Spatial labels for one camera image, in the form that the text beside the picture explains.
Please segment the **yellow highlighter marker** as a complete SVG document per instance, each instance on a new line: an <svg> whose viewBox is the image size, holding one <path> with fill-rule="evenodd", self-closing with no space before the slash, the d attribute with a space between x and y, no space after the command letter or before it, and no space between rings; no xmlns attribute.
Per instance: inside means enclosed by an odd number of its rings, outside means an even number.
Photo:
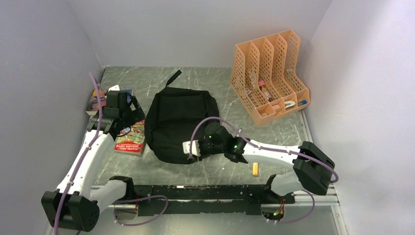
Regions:
<svg viewBox="0 0 415 235"><path fill-rule="evenodd" d="M258 163L253 163L252 175L253 176L258 176L258 170L259 170Z"/></svg>

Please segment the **aluminium frame rail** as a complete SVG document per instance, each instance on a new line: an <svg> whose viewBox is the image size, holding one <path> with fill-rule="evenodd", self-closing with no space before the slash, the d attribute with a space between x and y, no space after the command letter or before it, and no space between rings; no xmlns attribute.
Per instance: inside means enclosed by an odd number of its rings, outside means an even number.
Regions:
<svg viewBox="0 0 415 235"><path fill-rule="evenodd" d="M273 205L280 202L276 196L263 191L262 185L217 185L217 186L135 186L138 198L152 195L164 195L169 200L169 205L174 202L180 203L228 203L248 202L260 205ZM337 195L333 186L329 187L328 194L321 196L300 190L290 193L284 197L285 205L294 204L309 206L314 200L316 205L335 205L338 203Z"/></svg>

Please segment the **blue orange paperback book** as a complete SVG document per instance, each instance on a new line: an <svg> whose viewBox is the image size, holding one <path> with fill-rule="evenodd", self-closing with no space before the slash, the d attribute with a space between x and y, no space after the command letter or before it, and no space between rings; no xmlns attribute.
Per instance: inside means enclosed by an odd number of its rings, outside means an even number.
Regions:
<svg viewBox="0 0 415 235"><path fill-rule="evenodd" d="M100 91L99 94L100 94L101 105L104 107L106 106L106 103L107 103L107 97L102 91ZM93 92L92 97L90 98L88 102L86 113L89 116L94 116L98 111L99 111L98 98L96 96L96 92Z"/></svg>

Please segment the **pink capped bottle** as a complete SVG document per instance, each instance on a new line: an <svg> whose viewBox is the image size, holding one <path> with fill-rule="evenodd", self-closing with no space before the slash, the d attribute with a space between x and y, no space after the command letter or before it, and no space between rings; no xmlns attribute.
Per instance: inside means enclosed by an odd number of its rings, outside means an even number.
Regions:
<svg viewBox="0 0 415 235"><path fill-rule="evenodd" d="M269 89L267 88L266 83L263 80L259 80L258 81L258 86L259 86L259 89L261 90L262 94L266 97L266 99L269 102L272 102L273 101L273 97L272 97Z"/></svg>

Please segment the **silver stapler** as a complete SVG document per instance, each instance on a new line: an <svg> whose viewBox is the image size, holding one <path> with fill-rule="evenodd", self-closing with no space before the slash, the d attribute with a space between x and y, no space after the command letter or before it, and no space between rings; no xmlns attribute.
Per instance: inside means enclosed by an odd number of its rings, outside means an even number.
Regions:
<svg viewBox="0 0 415 235"><path fill-rule="evenodd" d="M296 106L296 102L294 102L292 100L284 102L284 108L285 108L286 111L289 110L289 109L295 108L295 106Z"/></svg>

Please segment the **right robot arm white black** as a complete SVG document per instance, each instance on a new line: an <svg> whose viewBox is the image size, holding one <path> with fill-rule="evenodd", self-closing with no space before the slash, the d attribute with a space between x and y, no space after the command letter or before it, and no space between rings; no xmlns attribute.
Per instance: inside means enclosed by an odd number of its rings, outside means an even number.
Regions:
<svg viewBox="0 0 415 235"><path fill-rule="evenodd" d="M314 143L303 141L297 146L265 144L236 136L218 122L210 123L205 136L197 139L195 133L183 142L183 151L190 158L223 154L234 163L278 165L290 172L273 174L267 181L264 197L275 203L291 192L306 190L315 195L326 195L332 181L338 180L335 163Z"/></svg>

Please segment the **red treehouse book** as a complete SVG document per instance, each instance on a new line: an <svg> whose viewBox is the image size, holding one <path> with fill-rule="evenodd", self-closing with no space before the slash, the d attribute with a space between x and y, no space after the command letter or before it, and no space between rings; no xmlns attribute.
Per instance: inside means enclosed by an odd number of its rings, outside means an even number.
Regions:
<svg viewBox="0 0 415 235"><path fill-rule="evenodd" d="M117 136L114 146L115 152L130 155L141 155L145 148L145 120L123 129Z"/></svg>

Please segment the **black student backpack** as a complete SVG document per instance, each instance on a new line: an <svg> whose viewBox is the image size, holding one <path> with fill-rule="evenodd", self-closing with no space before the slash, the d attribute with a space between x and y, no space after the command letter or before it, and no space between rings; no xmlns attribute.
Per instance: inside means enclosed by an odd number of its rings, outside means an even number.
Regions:
<svg viewBox="0 0 415 235"><path fill-rule="evenodd" d="M176 71L156 93L145 119L144 133L149 148L162 162L188 165L197 161L183 151L196 126L207 117L218 117L216 99L208 91L173 88L170 84L182 72Z"/></svg>

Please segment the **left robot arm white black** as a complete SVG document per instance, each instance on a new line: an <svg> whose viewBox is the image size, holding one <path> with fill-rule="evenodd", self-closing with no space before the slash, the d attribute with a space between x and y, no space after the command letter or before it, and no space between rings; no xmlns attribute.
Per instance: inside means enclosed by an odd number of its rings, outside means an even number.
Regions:
<svg viewBox="0 0 415 235"><path fill-rule="evenodd" d="M92 192L98 165L107 148L122 130L144 120L135 96L126 91L109 91L106 105L90 117L81 149L62 182L46 191L41 204L50 225L75 231L91 231L99 215L112 203L128 204L137 198L132 178L113 176Z"/></svg>

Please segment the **orange plastic file organizer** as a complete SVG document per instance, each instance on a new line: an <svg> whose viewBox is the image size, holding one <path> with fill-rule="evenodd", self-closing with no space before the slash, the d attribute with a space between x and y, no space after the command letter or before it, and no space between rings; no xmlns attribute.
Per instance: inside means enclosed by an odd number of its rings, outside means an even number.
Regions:
<svg viewBox="0 0 415 235"><path fill-rule="evenodd" d="M257 126L263 126L306 108L310 91L296 74L300 37L286 30L235 46L230 85ZM262 94L258 81L263 80L273 101ZM285 110L284 102L296 102ZM298 102L308 103L298 106Z"/></svg>

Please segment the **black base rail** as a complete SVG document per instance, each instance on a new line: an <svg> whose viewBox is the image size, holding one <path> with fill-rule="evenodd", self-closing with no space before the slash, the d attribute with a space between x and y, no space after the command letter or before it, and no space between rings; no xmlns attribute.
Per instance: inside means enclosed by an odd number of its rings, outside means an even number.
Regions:
<svg viewBox="0 0 415 235"><path fill-rule="evenodd" d="M262 215L263 205L294 204L293 193L276 195L265 185L136 185L139 198L161 195L138 203L139 216L163 214L244 213Z"/></svg>

